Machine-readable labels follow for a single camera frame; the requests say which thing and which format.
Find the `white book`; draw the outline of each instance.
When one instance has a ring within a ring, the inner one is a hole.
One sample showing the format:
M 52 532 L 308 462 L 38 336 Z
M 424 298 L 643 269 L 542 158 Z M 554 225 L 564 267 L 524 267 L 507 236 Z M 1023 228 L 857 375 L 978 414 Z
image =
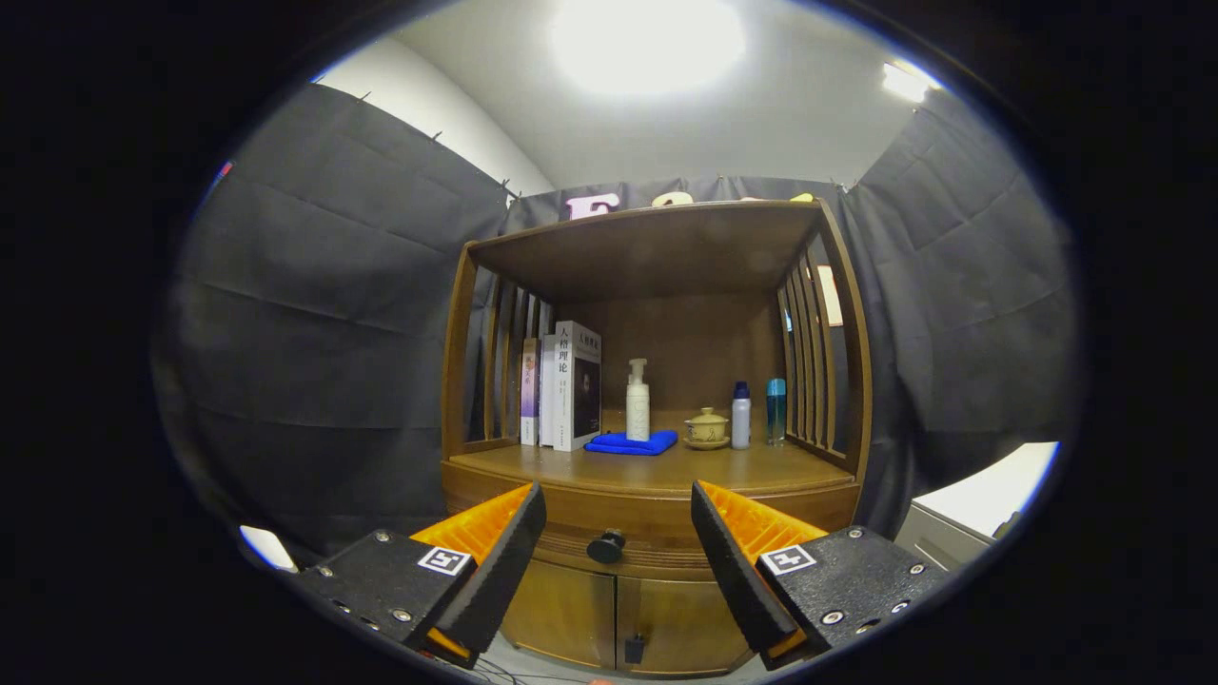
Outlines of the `white book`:
M 525 338 L 520 355 L 520 444 L 537 444 L 538 380 L 541 364 L 537 358 L 537 339 Z
M 600 435 L 600 335 L 574 321 L 558 322 L 554 335 L 554 449 L 574 452 Z
M 541 346 L 541 405 L 537 410 L 538 441 L 546 447 L 554 446 L 554 357 L 558 352 L 558 336 L 542 336 Z

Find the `white table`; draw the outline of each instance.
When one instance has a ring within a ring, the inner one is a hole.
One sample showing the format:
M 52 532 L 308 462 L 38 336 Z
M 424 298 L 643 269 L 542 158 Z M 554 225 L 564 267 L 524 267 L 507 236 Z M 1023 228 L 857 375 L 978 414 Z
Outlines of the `white table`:
M 896 545 L 945 570 L 994 544 L 994 531 L 1035 495 L 1057 442 L 1028 442 L 968 478 L 915 497 Z

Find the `white pump bottle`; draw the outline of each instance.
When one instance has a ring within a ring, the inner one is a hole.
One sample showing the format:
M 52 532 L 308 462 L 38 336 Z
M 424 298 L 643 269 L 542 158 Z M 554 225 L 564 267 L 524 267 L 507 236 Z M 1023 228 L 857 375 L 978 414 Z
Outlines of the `white pump bottle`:
M 633 373 L 626 382 L 626 440 L 652 438 L 652 395 L 643 384 L 643 367 L 647 360 L 630 360 Z

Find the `shelf top board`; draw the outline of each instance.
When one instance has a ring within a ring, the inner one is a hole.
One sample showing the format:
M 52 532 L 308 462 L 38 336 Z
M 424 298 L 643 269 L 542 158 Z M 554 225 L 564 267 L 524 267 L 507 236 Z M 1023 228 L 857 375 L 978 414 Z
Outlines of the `shelf top board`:
M 776 290 L 822 212 L 816 201 L 647 207 L 492 238 L 469 254 L 552 303 Z
M 456 455 L 454 463 L 520 480 L 600 490 L 689 496 L 695 479 L 744 492 L 815 490 L 854 483 L 854 477 L 795 445 L 754 442 L 747 450 L 700 451 L 677 442 L 654 457 L 510 445 Z

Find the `pink letter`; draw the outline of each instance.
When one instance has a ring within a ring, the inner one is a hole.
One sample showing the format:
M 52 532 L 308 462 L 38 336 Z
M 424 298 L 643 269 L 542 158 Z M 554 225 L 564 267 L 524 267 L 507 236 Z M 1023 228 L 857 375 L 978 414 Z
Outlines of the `pink letter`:
M 571 208 L 570 218 L 572 219 L 593 217 L 597 215 L 608 215 L 609 207 L 616 207 L 620 204 L 621 197 L 618 197 L 616 193 L 609 193 L 608 195 L 590 195 L 587 197 L 571 197 L 566 201 L 566 206 Z

